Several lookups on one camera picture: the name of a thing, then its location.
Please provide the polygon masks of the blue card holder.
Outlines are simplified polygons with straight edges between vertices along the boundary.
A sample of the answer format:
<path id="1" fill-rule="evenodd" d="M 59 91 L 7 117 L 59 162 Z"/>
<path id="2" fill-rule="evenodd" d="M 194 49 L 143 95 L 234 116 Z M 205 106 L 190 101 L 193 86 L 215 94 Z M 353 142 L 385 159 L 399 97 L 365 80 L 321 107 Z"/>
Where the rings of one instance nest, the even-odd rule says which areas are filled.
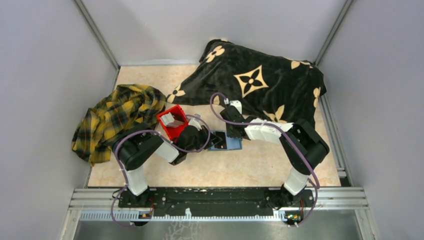
<path id="1" fill-rule="evenodd" d="M 233 150 L 241 150 L 242 149 L 242 139 L 241 138 L 232 138 L 227 136 L 226 133 L 226 143 L 227 149 L 217 149 L 217 148 L 208 148 L 209 151 L 233 151 Z"/>

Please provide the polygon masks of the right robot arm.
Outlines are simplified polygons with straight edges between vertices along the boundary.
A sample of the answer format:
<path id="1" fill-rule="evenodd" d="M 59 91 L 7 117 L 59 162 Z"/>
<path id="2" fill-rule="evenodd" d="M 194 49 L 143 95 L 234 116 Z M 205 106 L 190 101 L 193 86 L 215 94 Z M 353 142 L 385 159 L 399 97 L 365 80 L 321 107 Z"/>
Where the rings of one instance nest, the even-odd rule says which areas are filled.
<path id="1" fill-rule="evenodd" d="M 260 118 L 246 119 L 233 105 L 222 110 L 220 116 L 231 136 L 265 141 L 284 149 L 291 169 L 279 192 L 268 198 L 272 208 L 299 204 L 309 181 L 319 189 L 315 168 L 328 155 L 330 148 L 308 121 L 300 119 L 294 123 L 277 123 Z"/>

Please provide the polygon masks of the black VIP card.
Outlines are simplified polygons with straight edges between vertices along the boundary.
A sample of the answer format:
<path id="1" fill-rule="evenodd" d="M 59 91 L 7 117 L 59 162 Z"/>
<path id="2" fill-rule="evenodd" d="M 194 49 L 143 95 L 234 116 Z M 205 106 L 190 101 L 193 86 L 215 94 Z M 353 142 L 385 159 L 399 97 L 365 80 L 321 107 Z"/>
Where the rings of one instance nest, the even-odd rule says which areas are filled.
<path id="1" fill-rule="evenodd" d="M 219 138 L 219 141 L 215 145 L 216 149 L 226 150 L 227 149 L 227 136 L 225 131 L 216 131 L 215 135 Z"/>

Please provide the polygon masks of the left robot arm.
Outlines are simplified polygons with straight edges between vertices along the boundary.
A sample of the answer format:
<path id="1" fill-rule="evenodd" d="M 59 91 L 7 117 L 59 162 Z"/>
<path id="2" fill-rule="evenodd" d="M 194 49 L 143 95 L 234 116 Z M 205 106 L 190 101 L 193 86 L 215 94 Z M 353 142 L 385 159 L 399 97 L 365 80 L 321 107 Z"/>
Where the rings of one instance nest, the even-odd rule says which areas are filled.
<path id="1" fill-rule="evenodd" d="M 204 125 L 186 126 L 171 143 L 143 123 L 122 132 L 110 144 L 125 180 L 126 189 L 117 196 L 119 207 L 147 207 L 152 200 L 143 170 L 149 158 L 161 157 L 175 166 L 182 163 L 187 154 L 220 145 L 224 140 L 225 134 L 208 131 Z"/>

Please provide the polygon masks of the red plastic bin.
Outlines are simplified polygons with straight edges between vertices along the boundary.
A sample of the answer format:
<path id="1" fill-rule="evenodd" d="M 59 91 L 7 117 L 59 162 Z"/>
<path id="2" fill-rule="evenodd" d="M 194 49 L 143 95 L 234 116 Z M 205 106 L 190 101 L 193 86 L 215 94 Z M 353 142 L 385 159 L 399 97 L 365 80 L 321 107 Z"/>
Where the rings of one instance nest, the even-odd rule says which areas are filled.
<path id="1" fill-rule="evenodd" d="M 174 115 L 181 115 L 181 116 L 184 118 L 184 125 L 179 126 L 179 127 L 177 127 L 177 128 L 165 127 L 165 126 L 162 124 L 162 122 L 161 122 L 161 120 L 160 120 L 160 117 L 161 117 L 162 115 L 166 114 L 166 113 L 169 113 L 169 112 L 173 113 Z M 179 105 L 175 105 L 175 106 L 173 106 L 173 107 L 171 107 L 171 108 L 169 108 L 169 109 L 165 110 L 164 112 L 162 112 L 162 113 L 158 114 L 158 115 L 156 116 L 156 118 L 157 118 L 157 120 L 158 120 L 159 124 L 161 125 L 162 129 L 164 130 L 164 132 L 165 132 L 165 133 L 166 133 L 166 135 L 168 136 L 168 138 L 169 138 L 171 141 L 174 141 L 174 142 L 176 142 L 176 141 L 177 141 L 177 139 L 178 139 L 178 137 L 179 137 L 180 133 L 184 130 L 184 128 L 185 128 L 186 126 L 188 126 L 188 120 L 187 120 L 187 118 L 186 118 L 186 114 L 185 114 L 185 112 L 183 111 L 183 109 L 182 109 Z"/>

